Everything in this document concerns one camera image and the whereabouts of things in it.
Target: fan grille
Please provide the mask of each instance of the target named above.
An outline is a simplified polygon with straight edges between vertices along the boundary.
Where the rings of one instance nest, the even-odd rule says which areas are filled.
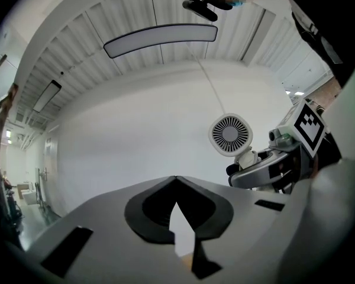
[[[215,125],[212,136],[222,150],[232,153],[247,142],[249,132],[236,117],[226,117]]]

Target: rectangular light panel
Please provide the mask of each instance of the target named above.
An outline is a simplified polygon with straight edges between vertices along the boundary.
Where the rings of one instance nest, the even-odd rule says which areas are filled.
[[[208,24],[168,24],[148,27],[122,35],[104,44],[109,58],[116,58],[148,46],[174,42],[213,42],[217,27]]]
[[[45,88],[38,101],[35,103],[33,110],[40,112],[48,102],[53,99],[53,97],[60,91],[62,87],[58,82],[52,80],[49,85]]]

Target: cable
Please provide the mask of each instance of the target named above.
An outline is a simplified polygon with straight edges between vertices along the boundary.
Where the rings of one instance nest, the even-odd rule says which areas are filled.
[[[199,59],[196,57],[195,53],[191,50],[191,48],[189,47],[189,45],[187,44],[187,42],[186,42],[185,44],[187,45],[187,48],[188,48],[189,52],[191,53],[191,55],[193,55],[193,58],[195,58],[195,60],[197,61],[197,63],[199,63],[199,65],[200,65],[202,71],[204,72],[206,78],[208,79],[210,85],[212,86],[212,89],[213,89],[213,91],[214,91],[215,96],[217,97],[217,100],[218,100],[218,103],[220,104],[220,107],[221,107],[221,109],[222,109],[222,112],[223,112],[224,114],[226,114],[225,108],[224,108],[224,105],[223,105],[222,102],[221,102],[220,96],[218,96],[217,91],[216,91],[216,89],[214,88],[214,85],[213,85],[212,81],[210,80],[208,74],[206,73],[206,71],[205,71],[203,65],[201,64],[201,62],[199,61]]]

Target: white fan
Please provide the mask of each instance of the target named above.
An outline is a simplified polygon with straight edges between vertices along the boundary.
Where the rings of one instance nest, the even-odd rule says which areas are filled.
[[[225,157],[235,157],[234,163],[245,169],[258,161],[250,146],[253,131],[249,124],[236,114],[224,114],[209,129],[209,140]]]

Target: floor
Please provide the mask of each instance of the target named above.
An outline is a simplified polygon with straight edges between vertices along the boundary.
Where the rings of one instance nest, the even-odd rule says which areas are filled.
[[[60,217],[53,213],[50,208],[42,209],[38,204],[27,205],[24,200],[17,195],[14,188],[14,198],[21,209],[22,219],[18,227],[20,231],[19,239],[23,249],[26,251],[37,237]]]

